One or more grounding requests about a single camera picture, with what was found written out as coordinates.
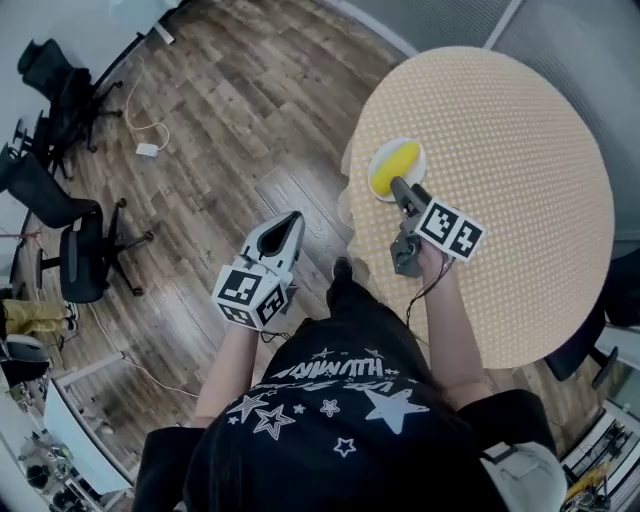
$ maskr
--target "star print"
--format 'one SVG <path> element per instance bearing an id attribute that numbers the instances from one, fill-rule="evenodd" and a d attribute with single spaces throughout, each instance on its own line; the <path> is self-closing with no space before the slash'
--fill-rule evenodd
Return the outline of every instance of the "star print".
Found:
<path id="1" fill-rule="evenodd" d="M 302 386 L 302 389 L 305 391 L 318 391 L 319 389 L 324 389 L 332 386 L 338 382 L 337 380 L 326 380 L 324 382 L 309 382 Z"/>
<path id="2" fill-rule="evenodd" d="M 279 379 L 281 379 L 282 377 L 286 377 L 287 375 L 289 375 L 289 372 L 291 370 L 293 370 L 293 366 L 291 368 L 287 368 L 286 370 L 282 370 L 281 372 L 278 372 L 274 375 L 274 377 L 278 377 Z"/>
<path id="3" fill-rule="evenodd" d="M 322 409 L 320 409 L 320 412 L 325 413 L 329 418 L 331 418 L 334 413 L 340 412 L 337 400 L 323 400 L 322 403 L 323 406 Z"/>
<path id="4" fill-rule="evenodd" d="M 227 414 L 231 414 L 234 412 L 241 412 L 240 423 L 244 423 L 251 411 L 253 411 L 256 407 L 260 407 L 261 405 L 269 405 L 269 402 L 263 402 L 260 400 L 264 396 L 264 393 L 254 396 L 253 398 L 249 398 L 248 395 L 244 395 L 242 397 L 242 403 L 240 405 L 236 405 L 233 409 L 229 409 Z"/>
<path id="5" fill-rule="evenodd" d="M 282 427 L 282 425 L 289 425 L 290 423 L 296 422 L 293 418 L 289 418 L 282 414 L 283 408 L 284 405 L 280 405 L 271 412 L 262 411 L 260 409 L 256 410 L 256 414 L 260 416 L 260 422 L 256 425 L 256 428 L 253 429 L 253 433 L 256 434 L 266 430 L 269 432 L 269 435 L 277 441 L 278 437 L 280 437 L 280 427 Z"/>
<path id="6" fill-rule="evenodd" d="M 428 407 L 409 403 L 408 398 L 411 396 L 411 389 L 403 389 L 391 396 L 380 395 L 369 389 L 365 389 L 364 393 L 375 406 L 365 420 L 382 418 L 394 434 L 402 432 L 406 414 L 427 412 L 429 410 Z"/>
<path id="7" fill-rule="evenodd" d="M 356 451 L 353 446 L 353 439 L 342 439 L 341 437 L 339 437 L 338 444 L 334 447 L 333 451 L 338 452 L 344 459 L 351 452 Z"/>
<path id="8" fill-rule="evenodd" d="M 333 351 L 332 350 L 327 350 L 327 348 L 325 347 L 325 349 L 322 352 L 318 352 L 317 354 L 313 354 L 313 357 L 311 359 L 313 360 L 316 357 L 321 357 L 322 359 L 326 359 L 329 354 L 333 354 Z"/>
<path id="9" fill-rule="evenodd" d="M 371 350 L 368 348 L 365 348 L 365 350 L 369 352 L 369 354 L 371 354 L 373 357 L 379 357 L 380 359 L 384 359 L 384 356 L 381 355 L 377 350 Z"/>

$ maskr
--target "power adapter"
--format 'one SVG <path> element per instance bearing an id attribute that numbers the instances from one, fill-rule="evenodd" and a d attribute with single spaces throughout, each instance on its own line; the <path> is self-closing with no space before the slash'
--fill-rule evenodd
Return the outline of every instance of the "power adapter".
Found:
<path id="1" fill-rule="evenodd" d="M 136 153 L 138 155 L 156 157 L 158 156 L 159 148 L 155 144 L 147 144 L 146 142 L 141 142 L 138 144 L 138 149 L 136 149 Z"/>

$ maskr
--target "yellow object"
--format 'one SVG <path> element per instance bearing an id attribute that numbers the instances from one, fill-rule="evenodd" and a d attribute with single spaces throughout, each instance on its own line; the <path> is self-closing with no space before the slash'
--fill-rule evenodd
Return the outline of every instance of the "yellow object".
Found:
<path id="1" fill-rule="evenodd" d="M 414 141 L 403 144 L 371 176 L 373 191 L 382 197 L 391 194 L 391 180 L 407 174 L 419 156 L 420 144 Z"/>
<path id="2" fill-rule="evenodd" d="M 68 325 L 65 318 L 68 312 L 62 303 L 5 299 L 1 307 L 4 307 L 7 334 L 60 332 Z"/>

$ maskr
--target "yellow sponge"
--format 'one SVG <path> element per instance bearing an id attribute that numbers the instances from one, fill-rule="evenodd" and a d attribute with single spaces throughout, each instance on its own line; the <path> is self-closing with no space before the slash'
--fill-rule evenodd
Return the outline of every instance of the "yellow sponge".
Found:
<path id="1" fill-rule="evenodd" d="M 391 194 L 391 180 L 403 177 L 420 156 L 420 144 L 407 142 L 387 158 L 371 176 L 371 188 L 379 196 Z"/>

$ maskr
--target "office chair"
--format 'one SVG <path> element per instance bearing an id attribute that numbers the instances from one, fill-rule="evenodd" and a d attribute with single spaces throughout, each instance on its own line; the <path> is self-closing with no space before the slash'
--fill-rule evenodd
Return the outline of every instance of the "office chair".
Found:
<path id="1" fill-rule="evenodd" d="M 46 363 L 49 354 L 37 339 L 24 334 L 9 334 L 6 340 L 0 340 L 0 361 Z"/>
<path id="2" fill-rule="evenodd" d="M 60 137 L 73 142 L 85 139 L 92 153 L 98 150 L 92 139 L 94 121 L 100 116 L 122 116 L 122 110 L 100 110 L 113 88 L 122 87 L 122 81 L 98 94 L 89 70 L 69 64 L 53 39 L 42 45 L 32 40 L 18 60 L 18 73 L 23 83 L 40 92 L 58 113 L 55 131 Z"/>
<path id="3" fill-rule="evenodd" d="M 35 338 L 10 334 L 0 340 L 0 372 L 9 389 L 42 377 L 49 369 L 47 349 Z"/>
<path id="4" fill-rule="evenodd" d="M 63 141 L 55 138 L 55 120 L 44 117 L 41 110 L 36 120 L 33 136 L 29 136 L 28 130 L 23 126 L 22 119 L 18 119 L 13 131 L 13 144 L 19 141 L 17 148 L 10 147 L 9 154 L 13 158 L 18 158 L 25 152 L 33 153 L 40 162 L 40 165 L 56 175 L 58 168 L 62 170 L 62 175 L 66 180 L 72 180 L 73 176 L 67 173 L 64 166 L 64 154 L 72 141 Z"/>
<path id="5" fill-rule="evenodd" d="M 600 387 L 618 359 L 618 347 L 615 347 L 608 356 L 596 348 L 596 342 L 605 324 L 604 306 L 600 299 L 576 333 L 560 348 L 544 358 L 556 379 L 567 380 L 578 370 L 587 356 L 591 356 L 601 367 L 591 381 L 591 387 L 593 389 Z"/>
<path id="6" fill-rule="evenodd" d="M 124 198 L 116 203 L 108 234 L 104 237 L 102 209 L 96 201 L 70 197 L 33 154 L 13 158 L 7 145 L 0 152 L 0 192 L 3 190 L 8 190 L 48 227 L 57 229 L 67 226 L 60 238 L 58 257 L 43 259 L 42 249 L 38 251 L 38 288 L 42 287 L 42 271 L 59 266 L 64 299 L 76 303 L 94 302 L 109 287 L 107 275 L 113 267 L 134 296 L 144 293 L 142 288 L 131 284 L 118 256 L 123 251 L 153 240 L 153 233 L 147 231 L 128 243 L 119 243 L 119 212 L 127 205 Z"/>

